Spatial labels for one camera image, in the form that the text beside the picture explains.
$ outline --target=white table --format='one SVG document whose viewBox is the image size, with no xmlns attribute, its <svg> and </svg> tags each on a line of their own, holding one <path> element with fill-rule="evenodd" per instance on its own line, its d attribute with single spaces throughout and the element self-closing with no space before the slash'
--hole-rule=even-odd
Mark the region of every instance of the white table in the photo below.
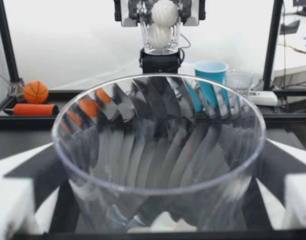
<svg viewBox="0 0 306 240">
<path fill-rule="evenodd" d="M 297 33 L 285 35 L 286 45 L 297 45 L 299 40 L 306 36 L 306 17 L 289 15 L 285 16 L 285 21 L 292 19 L 300 19 L 300 24 Z M 278 42 L 283 43 L 284 37 L 280 35 Z M 306 72 L 306 54 L 293 50 L 290 47 L 286 48 L 286 75 L 293 75 Z M 274 61 L 274 77 L 281 77 L 284 75 L 284 46 L 277 45 Z"/>
</svg>

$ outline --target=orange cylinder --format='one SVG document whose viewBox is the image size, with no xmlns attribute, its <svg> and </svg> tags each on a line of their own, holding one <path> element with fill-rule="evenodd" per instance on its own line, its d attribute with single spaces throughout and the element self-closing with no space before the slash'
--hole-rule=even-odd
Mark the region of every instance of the orange cylinder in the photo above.
<svg viewBox="0 0 306 240">
<path fill-rule="evenodd" d="M 21 116 L 52 116 L 59 111 L 55 104 L 18 103 L 13 107 L 14 115 Z"/>
</svg>

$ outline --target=ping pong ball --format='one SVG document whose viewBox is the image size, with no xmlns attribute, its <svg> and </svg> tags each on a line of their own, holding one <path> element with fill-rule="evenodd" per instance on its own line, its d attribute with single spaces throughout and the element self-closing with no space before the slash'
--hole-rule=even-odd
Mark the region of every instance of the ping pong ball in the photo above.
<svg viewBox="0 0 306 240">
<path fill-rule="evenodd" d="M 147 42 L 153 48 L 161 49 L 169 44 L 171 40 L 171 29 L 169 27 L 160 27 L 153 23 L 147 29 Z"/>
<path fill-rule="evenodd" d="M 172 27 L 178 17 L 178 7 L 171 0 L 159 0 L 152 7 L 152 20 L 159 27 Z"/>
</svg>

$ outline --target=computer monitor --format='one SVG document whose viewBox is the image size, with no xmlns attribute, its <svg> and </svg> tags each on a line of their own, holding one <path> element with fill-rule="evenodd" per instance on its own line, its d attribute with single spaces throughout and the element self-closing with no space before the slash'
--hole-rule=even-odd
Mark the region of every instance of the computer monitor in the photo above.
<svg viewBox="0 0 306 240">
<path fill-rule="evenodd" d="M 302 7 L 302 10 L 298 11 L 296 14 L 306 16 L 306 0 L 293 0 L 293 6 Z"/>
</svg>

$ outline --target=orange basketball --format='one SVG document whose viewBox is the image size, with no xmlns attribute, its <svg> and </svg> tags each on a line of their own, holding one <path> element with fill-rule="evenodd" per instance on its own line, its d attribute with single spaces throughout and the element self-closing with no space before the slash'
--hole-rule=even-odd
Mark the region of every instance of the orange basketball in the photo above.
<svg viewBox="0 0 306 240">
<path fill-rule="evenodd" d="M 42 104 L 48 96 L 48 87 L 41 81 L 31 81 L 24 87 L 24 97 L 29 104 Z"/>
</svg>

